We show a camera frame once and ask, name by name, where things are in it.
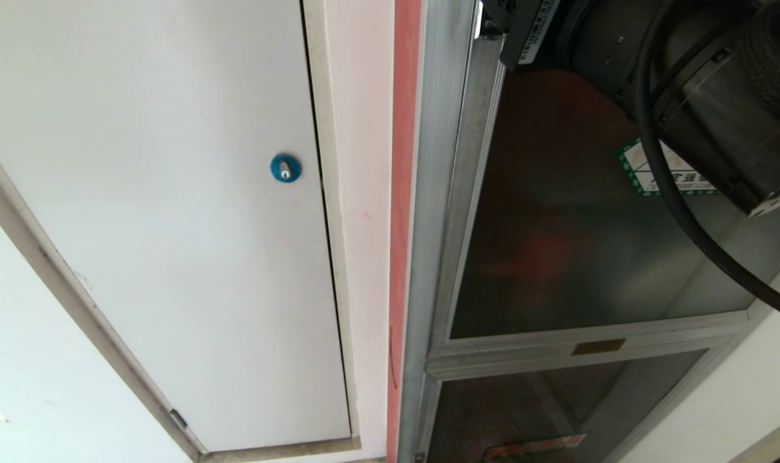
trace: warning sticker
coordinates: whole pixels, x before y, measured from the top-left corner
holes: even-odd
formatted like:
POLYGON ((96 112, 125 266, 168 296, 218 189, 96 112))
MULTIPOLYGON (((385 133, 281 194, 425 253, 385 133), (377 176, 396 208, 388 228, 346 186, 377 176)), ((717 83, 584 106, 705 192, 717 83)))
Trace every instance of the warning sticker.
MULTIPOLYGON (((661 149, 664 150, 664 158, 667 160, 667 166, 673 173, 673 179, 678 190, 682 194, 717 194, 718 190, 712 184, 702 177, 690 164, 675 154, 675 152, 666 144, 661 143, 661 149)), ((661 195, 655 178, 649 169, 649 162, 646 159, 642 143, 639 138, 625 144, 618 150, 616 155, 619 158, 621 167, 633 183, 636 193, 641 196, 661 195)))
POLYGON ((536 442, 523 442, 505 446, 491 446, 484 451, 481 461, 519 461, 519 457, 528 457, 530 454, 543 453, 545 451, 564 450, 576 448, 587 437, 587 434, 575 434, 574 436, 556 437, 556 439, 537 440, 536 442))
POLYGON ((541 5, 539 5, 539 12, 536 14, 536 21, 533 23, 530 35, 527 36, 527 41, 524 44, 522 55, 518 58, 519 64, 530 64, 536 60, 541 42, 543 42, 543 38, 547 34, 549 23, 555 15, 560 2, 561 0, 542 0, 541 5))

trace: glass window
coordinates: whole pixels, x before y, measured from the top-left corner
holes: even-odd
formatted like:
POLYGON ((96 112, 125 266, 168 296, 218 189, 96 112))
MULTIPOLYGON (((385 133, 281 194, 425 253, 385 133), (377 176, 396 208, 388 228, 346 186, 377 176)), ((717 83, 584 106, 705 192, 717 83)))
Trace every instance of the glass window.
MULTIPOLYGON (((637 193, 617 152, 621 109, 563 71, 507 74, 452 338, 648 322, 748 307, 660 197, 637 193)), ((780 269, 780 209, 747 219, 722 196, 687 198, 755 275, 780 269)))
POLYGON ((428 463, 598 463, 706 351, 447 381, 428 463))

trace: door hinge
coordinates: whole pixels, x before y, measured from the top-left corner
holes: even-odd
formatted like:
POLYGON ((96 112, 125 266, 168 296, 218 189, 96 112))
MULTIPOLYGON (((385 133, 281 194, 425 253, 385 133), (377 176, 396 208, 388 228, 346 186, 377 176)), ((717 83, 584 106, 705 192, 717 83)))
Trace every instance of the door hinge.
POLYGON ((176 422, 178 428, 181 428, 181 431, 186 431, 186 421, 184 421, 184 418, 178 413, 178 410, 175 410, 175 408, 170 410, 170 418, 172 418, 172 421, 176 422))

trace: white door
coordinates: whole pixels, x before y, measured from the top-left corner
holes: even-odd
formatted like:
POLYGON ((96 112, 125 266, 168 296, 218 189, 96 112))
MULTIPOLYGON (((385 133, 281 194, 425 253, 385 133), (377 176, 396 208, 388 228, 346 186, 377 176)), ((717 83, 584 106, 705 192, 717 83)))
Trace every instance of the white door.
POLYGON ((0 0, 0 161, 208 451, 350 435, 298 0, 0 0))

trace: pink wall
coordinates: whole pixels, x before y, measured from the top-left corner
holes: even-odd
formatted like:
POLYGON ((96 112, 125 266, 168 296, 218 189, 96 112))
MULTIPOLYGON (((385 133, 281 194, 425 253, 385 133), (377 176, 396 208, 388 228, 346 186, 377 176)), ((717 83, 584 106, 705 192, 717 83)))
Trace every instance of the pink wall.
POLYGON ((419 76, 421 1, 395 1, 392 115, 392 204, 390 205, 390 374, 387 384, 387 463, 396 462, 407 267, 410 250, 415 108, 419 76))

